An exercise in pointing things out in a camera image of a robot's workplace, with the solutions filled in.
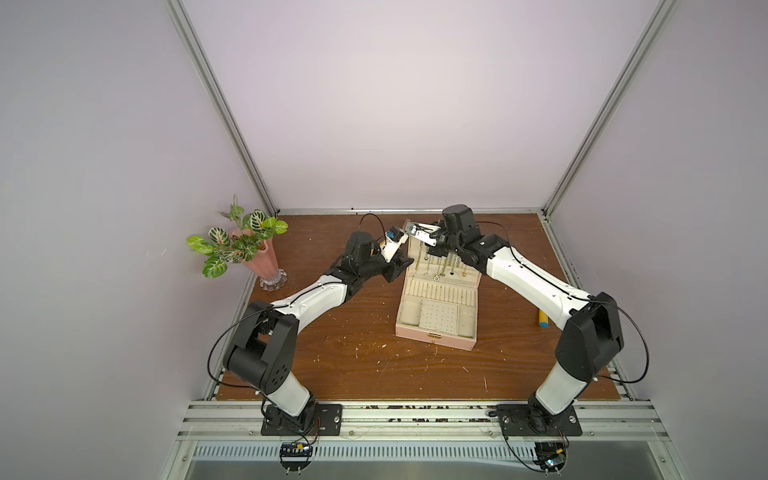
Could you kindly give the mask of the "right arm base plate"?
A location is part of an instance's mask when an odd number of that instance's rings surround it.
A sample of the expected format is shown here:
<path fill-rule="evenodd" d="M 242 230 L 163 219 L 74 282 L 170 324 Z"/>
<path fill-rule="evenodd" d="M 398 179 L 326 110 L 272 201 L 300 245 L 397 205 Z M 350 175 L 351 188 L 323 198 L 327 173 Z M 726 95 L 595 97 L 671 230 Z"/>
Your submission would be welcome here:
<path fill-rule="evenodd" d="M 506 437 L 578 437 L 583 430 L 573 406 L 553 415 L 543 407 L 528 404 L 499 404 L 487 412 Z"/>

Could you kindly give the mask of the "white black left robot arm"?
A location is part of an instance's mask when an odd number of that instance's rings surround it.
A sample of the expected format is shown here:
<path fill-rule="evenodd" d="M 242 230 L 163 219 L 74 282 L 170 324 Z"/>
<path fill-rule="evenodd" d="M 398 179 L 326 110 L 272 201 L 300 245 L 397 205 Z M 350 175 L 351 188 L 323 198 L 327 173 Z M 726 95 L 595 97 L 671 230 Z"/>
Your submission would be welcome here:
<path fill-rule="evenodd" d="M 307 422 L 315 399 L 292 373 L 299 334 L 326 312 L 351 300 L 368 280 L 391 283 L 412 264 L 402 251 L 408 235 L 392 227 L 381 240 L 350 235 L 344 252 L 310 286 L 275 303 L 254 302 L 237 325 L 223 366 L 259 392 L 288 420 Z"/>

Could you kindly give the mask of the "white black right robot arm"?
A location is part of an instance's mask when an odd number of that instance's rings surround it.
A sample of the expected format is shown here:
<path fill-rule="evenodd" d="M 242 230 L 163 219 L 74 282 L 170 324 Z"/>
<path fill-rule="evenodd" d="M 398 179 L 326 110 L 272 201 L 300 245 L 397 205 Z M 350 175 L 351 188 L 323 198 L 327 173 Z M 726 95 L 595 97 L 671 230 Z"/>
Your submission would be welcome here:
<path fill-rule="evenodd" d="M 445 208 L 430 237 L 436 240 L 434 251 L 457 254 L 531 302 L 560 329 L 556 363 L 529 399 L 539 418 L 560 416 L 623 350 L 620 312 L 610 295 L 567 284 L 526 259 L 507 239 L 483 234 L 468 206 Z"/>

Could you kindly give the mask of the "pink jewelry box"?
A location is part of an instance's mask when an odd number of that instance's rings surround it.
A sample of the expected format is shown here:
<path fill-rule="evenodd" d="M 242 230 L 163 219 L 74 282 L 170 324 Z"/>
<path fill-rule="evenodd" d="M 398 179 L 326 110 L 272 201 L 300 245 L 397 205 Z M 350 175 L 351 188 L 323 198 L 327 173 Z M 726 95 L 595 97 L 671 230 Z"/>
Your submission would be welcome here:
<path fill-rule="evenodd" d="M 414 262 L 405 273 L 395 335 L 470 351 L 477 341 L 481 274 L 451 253 L 437 257 L 428 246 L 409 240 Z"/>

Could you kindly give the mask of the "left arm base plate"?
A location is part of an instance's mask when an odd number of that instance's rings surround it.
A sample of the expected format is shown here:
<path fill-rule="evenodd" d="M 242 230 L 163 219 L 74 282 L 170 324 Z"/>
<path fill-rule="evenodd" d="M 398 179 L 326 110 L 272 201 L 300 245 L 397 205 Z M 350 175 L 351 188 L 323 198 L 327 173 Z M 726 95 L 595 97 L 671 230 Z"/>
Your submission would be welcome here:
<path fill-rule="evenodd" d="M 339 436 L 343 406 L 310 402 L 298 416 L 291 416 L 267 403 L 263 410 L 262 436 Z"/>

